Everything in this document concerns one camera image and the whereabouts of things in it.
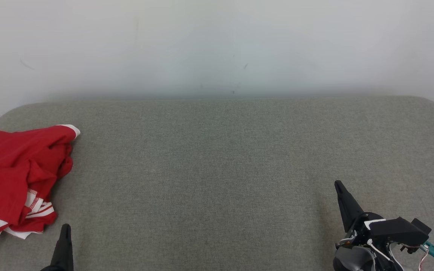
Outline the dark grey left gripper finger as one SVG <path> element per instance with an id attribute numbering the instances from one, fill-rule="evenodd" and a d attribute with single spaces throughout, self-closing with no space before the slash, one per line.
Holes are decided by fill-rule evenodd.
<path id="1" fill-rule="evenodd" d="M 63 224 L 61 227 L 59 239 L 50 262 L 50 271 L 74 271 L 71 227 L 69 224 Z"/>

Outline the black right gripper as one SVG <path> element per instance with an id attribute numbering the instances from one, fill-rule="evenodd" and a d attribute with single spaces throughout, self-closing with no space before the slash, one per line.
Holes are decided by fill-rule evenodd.
<path id="1" fill-rule="evenodd" d="M 356 199 L 346 189 L 341 180 L 334 182 L 336 195 L 338 198 L 340 215 L 345 237 L 338 242 L 338 248 L 346 247 L 351 249 L 353 246 L 362 246 L 369 239 L 369 229 L 365 222 L 373 220 L 385 220 L 381 215 L 375 213 L 364 213 Z"/>

